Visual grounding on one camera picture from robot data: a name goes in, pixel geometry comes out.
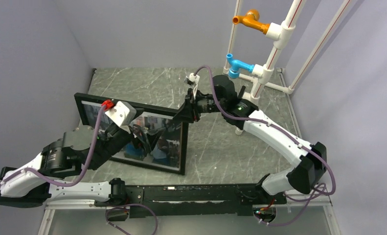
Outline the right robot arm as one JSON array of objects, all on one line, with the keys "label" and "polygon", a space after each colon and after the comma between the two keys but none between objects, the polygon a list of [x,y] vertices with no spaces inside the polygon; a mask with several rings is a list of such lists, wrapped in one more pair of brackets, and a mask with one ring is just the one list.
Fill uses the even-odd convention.
[{"label": "right robot arm", "polygon": [[202,113],[221,112],[226,122],[260,138],[290,163],[291,168],[267,174],[258,182],[255,196],[259,202],[268,203],[274,195],[284,191],[295,189],[309,194],[315,188],[326,172],[324,144],[304,141],[278,126],[255,104],[243,99],[245,89],[237,93],[234,83],[226,75],[212,78],[216,95],[198,90],[198,75],[190,74],[185,82],[191,87],[174,120],[194,123],[200,120]]}]

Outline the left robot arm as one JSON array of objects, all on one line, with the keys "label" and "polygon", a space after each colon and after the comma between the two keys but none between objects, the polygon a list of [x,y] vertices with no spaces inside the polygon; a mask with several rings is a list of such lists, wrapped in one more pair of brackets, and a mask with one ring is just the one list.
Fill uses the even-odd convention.
[{"label": "left robot arm", "polygon": [[0,205],[34,208],[45,202],[74,199],[93,200],[97,206],[124,205],[130,199],[123,180],[85,183],[83,176],[87,170],[97,170],[127,145],[144,154],[152,152],[164,131],[138,125],[121,129],[112,124],[104,131],[85,125],[65,132],[24,166],[2,168]]}]

